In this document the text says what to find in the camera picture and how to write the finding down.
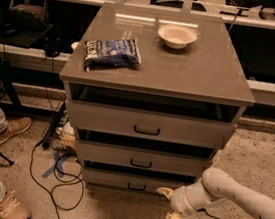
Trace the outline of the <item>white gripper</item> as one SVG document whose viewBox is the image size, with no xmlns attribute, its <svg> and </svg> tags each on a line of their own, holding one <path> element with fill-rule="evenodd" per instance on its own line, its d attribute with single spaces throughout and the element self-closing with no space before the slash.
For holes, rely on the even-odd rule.
<svg viewBox="0 0 275 219">
<path fill-rule="evenodd" d="M 165 219 L 182 219 L 181 216 L 188 217 L 198 210 L 219 206 L 227 200 L 224 197 L 216 197 L 207 191 L 201 179 L 174 191 L 167 187 L 158 187 L 156 191 L 171 202 L 171 208 L 174 210 L 173 213 L 167 213 Z"/>
</svg>

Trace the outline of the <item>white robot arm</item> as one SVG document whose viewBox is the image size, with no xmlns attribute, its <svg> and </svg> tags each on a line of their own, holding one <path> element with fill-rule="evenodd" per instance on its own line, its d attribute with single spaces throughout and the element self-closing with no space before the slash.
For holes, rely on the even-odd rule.
<svg viewBox="0 0 275 219">
<path fill-rule="evenodd" d="M 217 167 L 207 168 L 194 184 L 174 190 L 160 187 L 157 192 L 169 200 L 174 210 L 167 213 L 165 219 L 183 219 L 226 200 L 237 204 L 254 219 L 275 219 L 275 199 L 241 185 Z"/>
</svg>

